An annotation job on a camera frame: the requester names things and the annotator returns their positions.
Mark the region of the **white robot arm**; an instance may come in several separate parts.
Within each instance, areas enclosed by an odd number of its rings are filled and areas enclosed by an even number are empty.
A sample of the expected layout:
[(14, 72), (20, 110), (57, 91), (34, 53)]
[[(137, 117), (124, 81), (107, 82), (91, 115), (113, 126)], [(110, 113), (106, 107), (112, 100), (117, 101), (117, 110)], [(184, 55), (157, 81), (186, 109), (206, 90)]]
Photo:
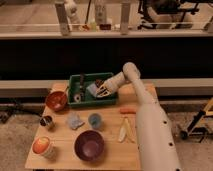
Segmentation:
[(169, 119), (159, 102), (145, 88), (140, 71), (132, 62), (107, 79), (96, 91), (96, 97), (107, 97), (126, 82), (133, 85), (138, 99), (136, 135), (142, 171), (182, 171)]

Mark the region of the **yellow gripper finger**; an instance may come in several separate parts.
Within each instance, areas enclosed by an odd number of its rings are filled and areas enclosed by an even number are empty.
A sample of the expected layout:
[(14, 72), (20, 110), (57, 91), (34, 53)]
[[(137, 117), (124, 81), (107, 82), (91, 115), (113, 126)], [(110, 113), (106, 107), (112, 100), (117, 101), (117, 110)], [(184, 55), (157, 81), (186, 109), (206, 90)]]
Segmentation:
[(107, 97), (109, 95), (111, 95), (111, 93), (108, 90), (104, 90), (104, 91), (101, 91), (101, 92), (97, 93), (97, 97), (98, 98)]
[(105, 92), (105, 91), (107, 91), (107, 88), (106, 88), (105, 84), (103, 84), (100, 87), (98, 87), (96, 92), (97, 93), (102, 93), (102, 92)]

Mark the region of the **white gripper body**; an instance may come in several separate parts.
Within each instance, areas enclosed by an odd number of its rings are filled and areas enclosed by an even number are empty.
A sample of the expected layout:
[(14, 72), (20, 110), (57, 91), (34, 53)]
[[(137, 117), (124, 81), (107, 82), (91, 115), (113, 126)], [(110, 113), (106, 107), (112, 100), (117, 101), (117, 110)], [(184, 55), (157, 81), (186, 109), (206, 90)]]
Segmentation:
[(119, 72), (104, 82), (105, 87), (110, 94), (115, 93), (125, 83), (126, 78), (123, 72)]

